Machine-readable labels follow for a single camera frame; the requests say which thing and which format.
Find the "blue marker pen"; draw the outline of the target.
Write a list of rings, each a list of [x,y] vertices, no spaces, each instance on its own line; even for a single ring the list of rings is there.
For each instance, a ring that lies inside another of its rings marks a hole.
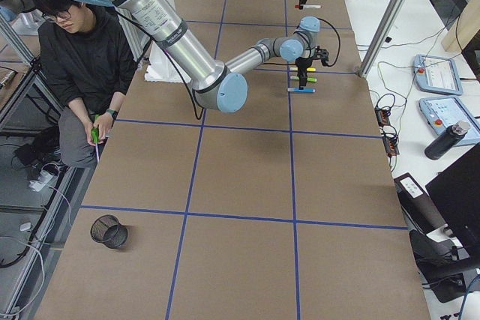
[[[313,94],[316,92],[314,88],[288,88],[290,93],[300,93],[300,94]]]

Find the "red marker pen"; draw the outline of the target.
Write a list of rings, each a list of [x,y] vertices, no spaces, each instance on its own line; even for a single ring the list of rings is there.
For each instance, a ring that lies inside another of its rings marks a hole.
[[[321,9],[322,6],[320,4],[296,4],[294,8],[299,10]]]

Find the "green highlighter pen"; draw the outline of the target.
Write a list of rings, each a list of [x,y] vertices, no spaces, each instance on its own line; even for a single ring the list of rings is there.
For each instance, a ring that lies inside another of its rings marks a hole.
[[[299,76],[291,76],[289,78],[289,80],[293,80],[293,81],[298,81],[298,83],[308,83],[308,82],[317,82],[317,78],[313,78],[313,77],[299,77]]]

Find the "blue teach pendant far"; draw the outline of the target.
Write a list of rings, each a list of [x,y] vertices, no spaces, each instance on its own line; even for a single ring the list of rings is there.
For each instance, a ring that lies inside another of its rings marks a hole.
[[[451,58],[418,54],[412,65],[414,80],[420,90],[458,96],[464,93],[455,61]]]

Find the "blue teach pendant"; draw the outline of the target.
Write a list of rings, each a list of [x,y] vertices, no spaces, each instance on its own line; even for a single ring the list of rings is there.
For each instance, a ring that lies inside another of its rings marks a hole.
[[[458,96],[464,93],[455,61],[451,58],[418,54],[412,65],[414,80],[420,90]]]
[[[479,143],[479,122],[458,96],[422,98],[418,101],[418,106],[436,135],[440,135],[448,126],[458,121],[465,121],[470,125],[470,129],[457,146]]]

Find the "brown paper table mat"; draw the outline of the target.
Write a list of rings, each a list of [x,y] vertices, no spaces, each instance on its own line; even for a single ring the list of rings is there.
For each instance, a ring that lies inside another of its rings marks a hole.
[[[37,319],[428,319],[344,0],[313,94],[280,61],[196,119],[180,83],[130,85]],[[96,243],[106,214],[127,227]]]

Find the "blue teach pendant near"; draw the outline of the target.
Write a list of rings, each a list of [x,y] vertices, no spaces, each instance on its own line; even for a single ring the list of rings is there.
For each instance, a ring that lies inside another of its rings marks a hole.
[[[479,122],[458,96],[422,98],[418,101],[418,106],[436,135],[440,135],[448,126],[458,121],[465,121],[470,125],[470,129],[457,146],[479,143]]]

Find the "black water bottle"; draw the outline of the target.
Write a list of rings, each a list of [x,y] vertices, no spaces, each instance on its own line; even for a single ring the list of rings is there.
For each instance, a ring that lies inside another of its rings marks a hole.
[[[466,121],[458,121],[448,126],[428,147],[424,155],[431,160],[440,159],[454,145],[458,144],[470,130],[470,124]]]

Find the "seated person in black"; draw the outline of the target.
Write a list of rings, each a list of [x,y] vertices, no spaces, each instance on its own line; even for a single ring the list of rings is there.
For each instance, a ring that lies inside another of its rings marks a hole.
[[[63,105],[58,121],[61,161],[94,168],[137,70],[117,17],[104,7],[73,0],[32,0],[46,83]]]

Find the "black mesh cup right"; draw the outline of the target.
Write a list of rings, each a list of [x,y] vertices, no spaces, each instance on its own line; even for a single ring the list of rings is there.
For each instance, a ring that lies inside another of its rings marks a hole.
[[[90,229],[91,239],[110,249],[122,247],[128,239],[128,229],[112,214],[98,217]]]

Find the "grey aluminium frame post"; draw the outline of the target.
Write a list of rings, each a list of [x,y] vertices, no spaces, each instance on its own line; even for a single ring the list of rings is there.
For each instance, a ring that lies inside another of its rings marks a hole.
[[[390,0],[382,19],[379,22],[379,26],[373,36],[370,46],[366,52],[366,55],[358,69],[357,75],[361,78],[366,78],[371,70],[374,61],[380,53],[382,45],[385,43],[386,36],[389,34],[393,22],[398,16],[404,2],[406,0]]]

